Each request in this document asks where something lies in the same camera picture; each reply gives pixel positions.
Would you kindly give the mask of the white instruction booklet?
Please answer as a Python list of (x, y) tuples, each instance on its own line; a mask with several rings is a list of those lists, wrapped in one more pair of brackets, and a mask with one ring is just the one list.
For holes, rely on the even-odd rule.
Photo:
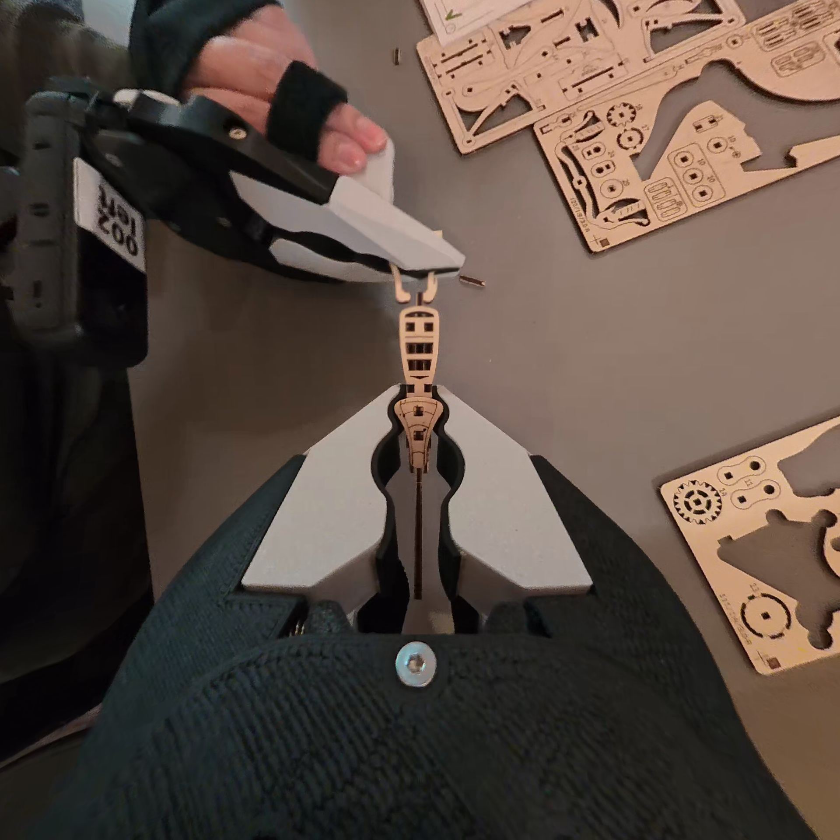
[(457, 38), (494, 24), (529, 1), (420, 1), (438, 43), (449, 46)]

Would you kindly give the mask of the wooden hook piece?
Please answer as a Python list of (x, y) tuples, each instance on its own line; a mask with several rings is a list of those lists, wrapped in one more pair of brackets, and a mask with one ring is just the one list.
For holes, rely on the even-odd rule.
[(393, 277), (396, 302), (401, 305), (411, 303), (415, 306), (425, 306), (434, 301), (438, 290), (438, 277), (436, 272), (429, 271), (427, 273), (425, 288), (418, 291), (413, 297), (413, 294), (404, 288), (403, 274), (399, 267), (393, 263), (390, 263), (389, 267)]

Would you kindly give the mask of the wooden model frame assembly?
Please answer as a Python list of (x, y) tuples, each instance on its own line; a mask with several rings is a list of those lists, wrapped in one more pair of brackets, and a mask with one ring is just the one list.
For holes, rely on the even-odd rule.
[(417, 294), (400, 314), (399, 339), (404, 396), (395, 404), (406, 437), (407, 465), (414, 477), (413, 599), (421, 600), (423, 573), (423, 481), (428, 472), (431, 437), (443, 405), (436, 397), (434, 377), (439, 351), (439, 314)]

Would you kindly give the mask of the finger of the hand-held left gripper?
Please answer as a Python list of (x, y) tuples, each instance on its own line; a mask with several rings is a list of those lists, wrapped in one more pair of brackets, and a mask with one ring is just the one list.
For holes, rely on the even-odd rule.
[(278, 187), (230, 172), (234, 188), (246, 205), (268, 225), (286, 235), (316, 235), (352, 254), (378, 258), (403, 273), (458, 277), (465, 256), (434, 231), (352, 177), (340, 176), (329, 200), (318, 204)]
[(271, 233), (270, 239), (270, 253), (286, 268), (346, 282), (393, 282), (388, 253), (362, 234)]

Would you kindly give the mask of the person's left hand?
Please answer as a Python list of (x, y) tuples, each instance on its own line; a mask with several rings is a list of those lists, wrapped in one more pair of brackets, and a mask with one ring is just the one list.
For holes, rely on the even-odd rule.
[(319, 71), (280, 2), (137, 2), (129, 52), (141, 88), (211, 99), (281, 150), (339, 175), (362, 172), (388, 143)]

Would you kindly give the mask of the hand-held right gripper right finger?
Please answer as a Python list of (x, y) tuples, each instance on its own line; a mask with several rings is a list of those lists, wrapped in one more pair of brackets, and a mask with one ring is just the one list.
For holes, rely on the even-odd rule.
[(529, 598), (583, 595), (593, 582), (525, 447), (439, 386), (437, 567), (454, 630)]

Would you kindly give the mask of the wooden parts sheet with gears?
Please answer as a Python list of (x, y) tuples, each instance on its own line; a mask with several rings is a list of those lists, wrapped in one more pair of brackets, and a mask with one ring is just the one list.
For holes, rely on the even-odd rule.
[(728, 453), (659, 488), (762, 675), (838, 657), (838, 425)]

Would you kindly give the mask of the person's left forearm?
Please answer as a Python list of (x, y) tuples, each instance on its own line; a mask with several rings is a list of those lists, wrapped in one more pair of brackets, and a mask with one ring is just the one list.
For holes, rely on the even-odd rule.
[(81, 2), (2, 1), (2, 98), (27, 96), (51, 77), (112, 90), (134, 83), (128, 48), (90, 26)]

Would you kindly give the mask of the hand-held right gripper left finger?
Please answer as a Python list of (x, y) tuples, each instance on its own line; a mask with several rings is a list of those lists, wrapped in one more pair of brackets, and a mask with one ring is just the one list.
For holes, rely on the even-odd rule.
[(337, 602), (361, 631), (403, 628), (403, 564), (387, 486), (401, 466), (394, 385), (318, 441), (241, 581), (247, 592)]

